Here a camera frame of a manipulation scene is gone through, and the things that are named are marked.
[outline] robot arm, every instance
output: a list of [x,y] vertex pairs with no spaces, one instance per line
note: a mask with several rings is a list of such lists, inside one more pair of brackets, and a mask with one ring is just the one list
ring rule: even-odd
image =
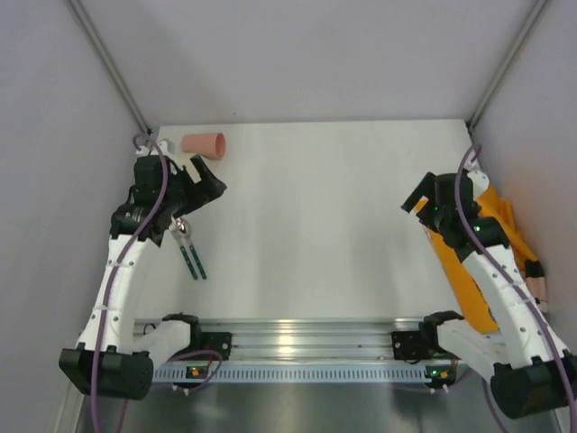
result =
[[[454,202],[454,183],[454,174],[427,173],[402,208],[410,212],[422,197],[428,198],[417,213],[419,221],[439,233],[445,244],[455,251],[487,301],[499,332],[483,335],[459,314],[445,311],[426,317],[419,326],[421,334],[432,350],[463,359],[489,382],[495,401],[512,419],[566,406],[559,370],[532,310],[545,323],[546,320],[521,278],[503,229],[495,218],[479,217],[480,208],[474,200],[488,187],[487,177],[478,170],[463,177],[459,186],[463,210],[487,252],[513,277],[526,300],[502,277],[487,256],[477,251],[464,231]],[[548,331],[570,381],[576,383],[577,358],[551,328]]]
[[[95,306],[76,348],[63,349],[60,354],[60,369],[85,394],[90,393],[92,359],[104,309],[107,314],[104,331],[100,331],[104,332],[104,337],[100,347],[98,395],[140,400],[151,387],[155,368],[181,350],[200,348],[198,319],[182,314],[167,316],[146,336],[133,338],[140,289],[172,219],[199,209],[226,190],[226,185],[213,175],[199,156],[179,162],[172,143],[165,140],[159,146],[170,163],[167,192],[159,211],[123,261],[117,263],[116,258],[160,193],[160,157],[143,149],[134,164],[135,182],[129,198],[112,215],[108,259]],[[113,268],[118,269],[105,306],[105,287]]]

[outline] gray floor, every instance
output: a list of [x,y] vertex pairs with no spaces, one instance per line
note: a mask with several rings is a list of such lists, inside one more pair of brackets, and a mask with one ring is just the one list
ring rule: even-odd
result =
[[[448,395],[392,391],[386,384],[215,385],[198,395],[155,391],[131,402],[124,433],[371,433],[499,431],[472,376]],[[102,399],[105,432],[119,402]],[[550,414],[506,421],[509,433],[556,432]],[[85,402],[76,433],[92,433]]]

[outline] white table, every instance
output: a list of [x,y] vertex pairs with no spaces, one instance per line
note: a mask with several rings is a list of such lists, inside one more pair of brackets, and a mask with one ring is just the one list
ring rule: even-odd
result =
[[167,234],[138,318],[418,318],[456,309],[423,228],[400,209],[427,171],[455,172],[463,121],[165,126],[159,138],[222,132],[228,185],[193,213],[207,281]]

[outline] vent grille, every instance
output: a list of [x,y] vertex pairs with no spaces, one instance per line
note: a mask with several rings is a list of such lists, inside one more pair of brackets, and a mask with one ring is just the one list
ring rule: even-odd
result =
[[[153,382],[202,382],[188,378],[187,365],[165,364]],[[420,365],[223,365],[212,382],[219,383],[379,383],[430,382]]]

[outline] pink cup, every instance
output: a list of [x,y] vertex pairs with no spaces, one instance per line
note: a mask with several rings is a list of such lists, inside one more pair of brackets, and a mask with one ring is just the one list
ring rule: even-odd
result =
[[221,133],[189,134],[182,137],[182,151],[220,160],[226,151],[226,140]]

